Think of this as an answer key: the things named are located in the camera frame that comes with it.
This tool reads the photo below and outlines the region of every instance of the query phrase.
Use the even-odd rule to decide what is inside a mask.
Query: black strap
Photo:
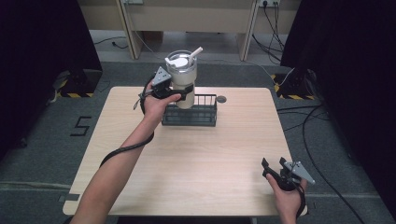
[[[298,191],[298,193],[300,194],[300,199],[301,199],[300,208],[298,209],[298,211],[297,211],[297,216],[296,216],[296,217],[299,217],[300,214],[301,214],[301,213],[304,211],[304,209],[305,209],[306,201],[305,201],[305,192],[304,192],[304,189],[301,188],[301,186],[298,186],[298,187],[297,187],[297,191]]]
[[[149,142],[151,142],[151,140],[153,138],[154,138],[154,133],[152,133],[151,136],[147,140],[145,140],[145,141],[143,141],[141,143],[138,143],[138,144],[135,144],[135,145],[132,145],[132,146],[129,146],[129,147],[120,147],[119,149],[116,149],[116,150],[108,153],[107,156],[105,156],[105,158],[100,163],[99,167],[101,167],[103,164],[105,164],[105,162],[108,161],[113,156],[118,155],[121,152],[125,152],[125,151],[129,151],[129,150],[132,150],[132,149],[136,149],[136,148],[142,147],[142,146],[148,144]]]
[[[145,87],[143,88],[142,93],[139,94],[139,100],[137,100],[136,104],[134,104],[134,110],[135,110],[136,107],[137,107],[137,104],[138,104],[139,101],[140,101],[140,108],[142,109],[143,114],[145,114],[145,112],[146,112],[146,111],[145,111],[146,90],[147,90],[148,84],[150,83],[150,81],[151,81],[153,78],[154,78],[154,77],[151,77],[151,78],[148,80],[148,82],[146,83]],[[125,152],[125,151],[129,151],[129,150],[133,150],[133,149],[142,147],[142,146],[148,144],[149,142],[151,142],[151,140],[152,140],[153,138],[154,138],[154,133],[152,133],[151,136],[150,136],[148,139],[146,139],[145,141],[143,141],[143,142],[141,142],[141,143],[138,143],[138,144],[135,144],[135,145],[132,145],[132,146],[129,146],[129,147],[120,147],[120,148],[118,148],[118,149],[116,149],[116,150],[114,150],[114,151],[108,153],[107,156],[105,156],[105,158],[104,158],[104,159],[102,160],[102,162],[100,163],[100,166],[99,166],[99,167],[101,167],[103,164],[105,164],[106,161],[108,161],[110,158],[114,157],[115,155],[118,155],[118,154],[120,154],[121,152]]]
[[[70,224],[74,216],[68,217],[67,220],[64,221],[64,224]]]

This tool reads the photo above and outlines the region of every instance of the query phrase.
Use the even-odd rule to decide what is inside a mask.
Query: black cable
[[[289,128],[287,128],[287,129],[284,129],[283,132],[290,131],[291,129],[295,129],[295,128],[297,128],[297,127],[300,127],[300,126],[302,126],[303,124],[304,124],[304,123],[294,125],[294,126],[292,126],[292,127],[289,127]]]
[[[317,167],[317,165],[314,162],[314,159],[312,158],[311,152],[308,149],[308,144],[306,143],[306,138],[305,138],[305,124],[308,121],[309,117],[311,117],[311,115],[321,107],[321,105],[318,105],[317,107],[315,107],[305,118],[304,123],[303,123],[303,141],[304,141],[304,147],[306,150],[306,153],[308,154],[309,159],[311,160],[312,164],[314,165],[315,169],[318,171],[319,175],[323,178],[323,180],[329,185],[330,188],[332,188],[332,190],[338,195],[338,197],[340,197],[341,200],[343,200],[343,202],[349,207],[349,209],[353,212],[353,214],[356,216],[356,218],[364,224],[364,221],[361,219],[361,217],[359,216],[359,214],[355,211],[355,209],[349,204],[349,202],[341,195],[340,192],[338,192],[338,190],[326,179],[326,177],[324,176],[324,174],[319,170],[319,168]]]
[[[275,33],[276,33],[276,37],[277,37],[277,43],[279,44],[279,47],[282,49],[285,47],[285,45],[283,45],[282,40],[279,37],[279,31],[277,30],[277,23],[279,21],[279,3],[275,2]]]
[[[275,39],[275,40],[278,42],[279,46],[280,46],[280,52],[283,53],[283,43],[282,43],[282,41],[280,40],[279,35],[278,35],[278,33],[277,33],[277,20],[278,20],[278,15],[277,15],[277,14],[278,14],[278,13],[277,13],[277,11],[276,11],[276,27],[274,28],[273,24],[271,23],[270,18],[268,17],[267,11],[265,10],[265,9],[266,9],[266,5],[265,5],[265,4],[264,4],[263,9],[264,9],[265,17],[267,18],[268,23],[270,24],[271,30],[273,31],[273,35],[272,35],[272,37],[271,37],[270,45],[269,45],[269,47],[267,47],[267,48],[268,48],[267,51],[270,52],[270,51],[272,50],[271,46],[272,46],[272,43],[273,43],[273,41],[274,41],[274,39]],[[268,59],[271,61],[271,63],[279,64],[279,63],[274,62],[274,61],[272,60],[271,56],[272,56],[273,58],[277,59],[277,60],[279,61],[279,63],[280,63],[280,59],[279,59],[279,58],[274,57],[274,56],[275,56],[274,54],[268,53]]]
[[[295,106],[295,107],[287,107],[287,108],[279,108],[276,111],[283,111],[283,110],[292,110],[292,109],[302,109],[302,108],[313,108],[321,105],[303,105],[303,106]]]
[[[108,87],[110,87],[110,83],[111,83],[110,80],[109,80],[109,81],[103,81],[103,82],[107,82],[107,86],[105,86],[105,87],[104,87],[103,89],[101,89],[101,90],[99,90],[99,89],[96,87],[96,89],[97,89],[99,92],[103,92],[103,91],[107,90]]]
[[[276,39],[276,41],[277,41],[280,45],[283,46],[283,43],[282,43],[282,41],[280,40],[279,34],[278,34],[278,32],[277,32],[277,21],[278,21],[278,18],[279,18],[279,15],[278,15],[278,8],[277,8],[277,11],[275,10],[275,13],[276,13],[276,15],[275,15],[275,19],[276,19],[276,28],[274,28],[273,24],[271,23],[271,20],[270,20],[270,18],[268,17],[267,11],[266,11],[265,9],[266,9],[266,7],[264,8],[264,14],[265,14],[265,17],[267,18],[267,20],[268,20],[268,22],[269,22],[269,24],[270,24],[271,30],[273,31],[273,37]]]
[[[311,115],[313,118],[315,118],[315,119],[322,119],[322,120],[330,120],[330,119],[324,119],[324,118],[321,118],[319,115],[322,115],[322,114],[325,114],[326,112],[323,112],[323,113],[320,113],[320,114],[317,114],[317,115]],[[277,113],[277,114],[300,114],[300,115],[308,115],[308,113],[303,113],[303,112],[298,112],[298,111],[289,111],[289,112],[280,112],[280,113]]]
[[[116,42],[111,42],[111,44],[114,46],[114,47],[117,47],[117,48],[119,48],[119,49],[126,49],[126,48],[128,48],[128,45],[127,46],[125,46],[125,47],[121,47],[120,45],[118,45],[118,44],[116,44]]]
[[[105,41],[107,41],[107,40],[111,40],[111,39],[120,39],[120,38],[126,38],[125,36],[114,36],[114,37],[110,37],[110,38],[107,38],[107,39],[103,39],[103,40],[101,40],[101,41],[99,41],[99,42],[96,42],[96,43],[93,43],[94,45],[97,45],[97,44],[100,44],[100,43],[103,43],[103,42],[105,42]]]
[[[259,45],[259,47],[266,52],[268,55],[271,55],[273,58],[277,59],[278,61],[280,61],[280,59],[278,57],[275,56],[275,54],[273,54],[270,49],[266,46],[264,46],[264,44],[260,43],[259,40],[257,40],[255,35],[252,35],[253,39],[256,41],[256,43]]]

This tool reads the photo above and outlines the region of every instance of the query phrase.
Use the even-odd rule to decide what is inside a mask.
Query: forearm
[[[159,121],[144,118],[121,147],[148,139]],[[96,172],[86,188],[72,223],[104,223],[112,205],[125,187],[143,147],[122,152],[108,160]]]
[[[296,224],[297,220],[295,217],[288,217],[286,215],[280,214],[280,221],[282,224]]]

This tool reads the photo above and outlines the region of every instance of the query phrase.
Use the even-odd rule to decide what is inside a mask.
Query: wall socket
[[[267,7],[275,7],[275,3],[279,6],[280,0],[260,0],[259,7],[263,7],[264,1],[267,1]]]

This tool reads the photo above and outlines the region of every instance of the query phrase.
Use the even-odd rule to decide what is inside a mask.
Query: metal basket
[[[195,94],[194,105],[180,109],[176,104],[166,107],[163,126],[216,126],[218,105],[216,94]]]

